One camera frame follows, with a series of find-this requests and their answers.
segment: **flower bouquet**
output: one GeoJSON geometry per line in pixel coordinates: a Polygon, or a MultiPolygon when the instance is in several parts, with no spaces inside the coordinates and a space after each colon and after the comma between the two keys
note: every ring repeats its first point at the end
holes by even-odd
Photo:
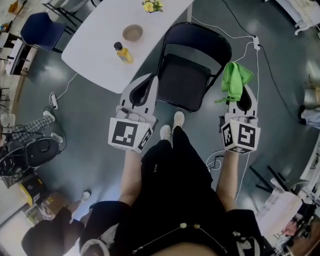
{"type": "Polygon", "coordinates": [[[147,13],[163,12],[162,7],[164,5],[160,0],[144,0],[142,5],[147,13]]]}

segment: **chair backrest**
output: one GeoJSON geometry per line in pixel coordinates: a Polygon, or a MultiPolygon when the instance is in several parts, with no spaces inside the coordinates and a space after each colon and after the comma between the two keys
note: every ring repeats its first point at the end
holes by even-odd
{"type": "Polygon", "coordinates": [[[165,34],[166,44],[188,46],[197,49],[225,66],[232,56],[229,42],[220,34],[204,26],[190,22],[173,25],[165,34]]]}
{"type": "Polygon", "coordinates": [[[21,29],[21,37],[28,45],[37,45],[46,35],[53,21],[46,12],[30,15],[21,29]]]}

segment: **white shoe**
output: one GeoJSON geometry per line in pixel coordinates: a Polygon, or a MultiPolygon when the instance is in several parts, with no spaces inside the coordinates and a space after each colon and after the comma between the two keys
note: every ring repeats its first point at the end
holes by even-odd
{"type": "Polygon", "coordinates": [[[161,140],[167,140],[170,141],[171,137],[171,127],[168,124],[165,124],[160,129],[160,138],[161,140]]]}
{"type": "Polygon", "coordinates": [[[81,203],[84,203],[85,201],[87,201],[89,197],[91,197],[91,192],[89,190],[84,191],[81,197],[81,203]]]}
{"type": "Polygon", "coordinates": [[[51,118],[53,119],[53,122],[56,121],[55,116],[54,116],[53,114],[51,114],[49,111],[47,111],[47,110],[43,112],[43,116],[44,116],[44,117],[45,117],[45,116],[51,117],[51,118]]]}
{"type": "Polygon", "coordinates": [[[185,114],[182,113],[181,111],[177,111],[174,114],[173,120],[174,120],[174,123],[173,123],[172,131],[174,131],[177,126],[180,126],[182,128],[185,122],[185,114]]]}
{"type": "Polygon", "coordinates": [[[64,138],[56,134],[55,132],[51,132],[51,137],[58,141],[60,144],[64,143],[64,138]]]}

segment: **plaid pants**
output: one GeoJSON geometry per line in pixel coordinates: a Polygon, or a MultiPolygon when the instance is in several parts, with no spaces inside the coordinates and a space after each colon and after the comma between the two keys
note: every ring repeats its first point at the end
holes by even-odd
{"type": "Polygon", "coordinates": [[[8,131],[8,133],[13,133],[10,140],[18,140],[21,145],[25,145],[36,136],[34,132],[40,133],[44,129],[50,127],[53,123],[53,118],[46,115],[38,120],[28,122],[25,125],[16,125],[8,131]]]}

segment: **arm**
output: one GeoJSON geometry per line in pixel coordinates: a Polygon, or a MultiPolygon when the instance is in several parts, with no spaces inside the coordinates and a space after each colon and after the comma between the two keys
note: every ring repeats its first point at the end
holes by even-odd
{"type": "Polygon", "coordinates": [[[141,191],[141,155],[126,151],[119,201],[132,206],[141,191]]]}
{"type": "Polygon", "coordinates": [[[239,154],[226,151],[223,159],[216,193],[227,212],[237,208],[236,193],[238,188],[239,154]]]}

